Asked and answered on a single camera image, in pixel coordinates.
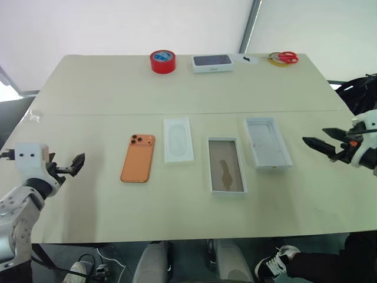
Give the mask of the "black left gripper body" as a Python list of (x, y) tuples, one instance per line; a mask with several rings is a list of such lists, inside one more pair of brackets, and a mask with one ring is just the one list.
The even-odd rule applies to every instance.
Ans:
[(58, 175), (58, 167), (55, 162), (46, 163), (46, 169), (49, 175), (52, 176), (59, 185), (62, 185), (65, 182), (66, 178)]

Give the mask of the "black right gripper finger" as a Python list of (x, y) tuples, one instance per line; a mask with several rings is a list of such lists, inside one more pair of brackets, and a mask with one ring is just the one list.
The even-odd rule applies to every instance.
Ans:
[(343, 158), (343, 152), (336, 153), (335, 146), (327, 144), (321, 139), (315, 137), (302, 137), (302, 140), (311, 149), (326, 155), (329, 159)]
[(333, 139), (351, 139), (351, 137), (347, 135), (347, 131), (339, 128), (324, 128), (322, 131)]

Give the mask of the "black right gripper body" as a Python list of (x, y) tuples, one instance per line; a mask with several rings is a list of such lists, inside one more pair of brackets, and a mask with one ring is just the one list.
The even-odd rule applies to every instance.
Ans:
[(363, 142), (363, 137), (360, 134), (348, 134), (351, 139), (336, 139), (341, 141), (340, 147), (342, 148), (343, 158), (341, 159), (331, 159), (331, 161), (341, 161), (344, 163), (350, 163), (354, 157), (358, 148), (360, 148), (361, 143)]

